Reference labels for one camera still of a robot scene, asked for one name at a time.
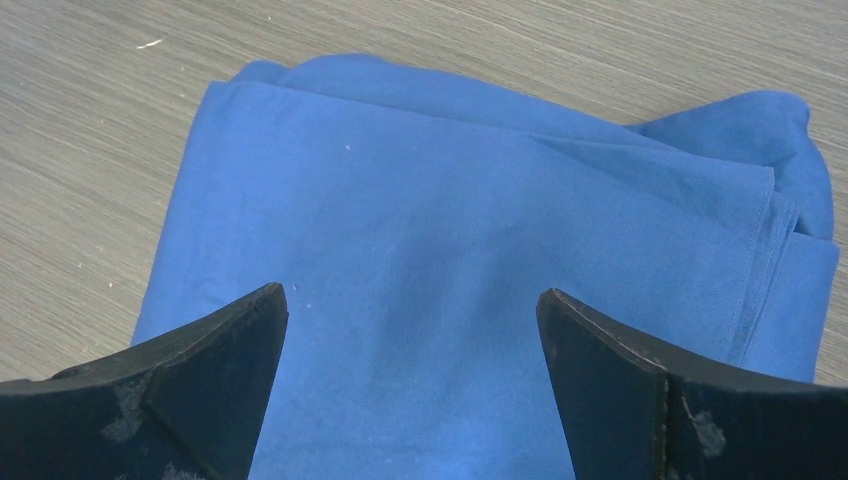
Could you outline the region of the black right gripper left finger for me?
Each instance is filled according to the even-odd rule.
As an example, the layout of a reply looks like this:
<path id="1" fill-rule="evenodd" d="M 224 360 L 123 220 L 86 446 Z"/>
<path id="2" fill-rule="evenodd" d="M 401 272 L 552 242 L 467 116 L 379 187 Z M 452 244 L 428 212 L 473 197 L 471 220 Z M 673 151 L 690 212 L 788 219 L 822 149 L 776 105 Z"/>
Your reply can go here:
<path id="1" fill-rule="evenodd" d="M 283 287 L 44 380 L 1 385 L 5 479 L 244 479 L 282 352 Z"/>

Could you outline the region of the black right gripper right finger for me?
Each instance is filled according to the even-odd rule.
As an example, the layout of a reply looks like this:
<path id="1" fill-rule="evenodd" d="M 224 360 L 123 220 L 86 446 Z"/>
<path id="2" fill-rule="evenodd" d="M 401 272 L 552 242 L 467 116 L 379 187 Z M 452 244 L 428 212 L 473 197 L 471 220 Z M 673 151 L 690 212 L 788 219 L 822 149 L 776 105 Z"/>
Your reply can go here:
<path id="1" fill-rule="evenodd" d="M 537 324 L 579 479 L 843 479 L 847 391 L 737 368 L 557 289 Z"/>

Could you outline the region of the blue surgical drape cloth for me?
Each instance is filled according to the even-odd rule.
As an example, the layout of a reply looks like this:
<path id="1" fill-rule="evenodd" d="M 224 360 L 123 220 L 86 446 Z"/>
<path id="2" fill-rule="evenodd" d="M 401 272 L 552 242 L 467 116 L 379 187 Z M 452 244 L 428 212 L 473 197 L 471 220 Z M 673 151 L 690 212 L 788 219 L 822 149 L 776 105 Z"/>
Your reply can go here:
<path id="1" fill-rule="evenodd" d="M 194 117 L 133 339 L 270 282 L 255 479 L 569 479 L 535 320 L 560 289 L 811 381 L 839 249 L 800 97 L 618 125 L 367 55 L 254 62 Z"/>

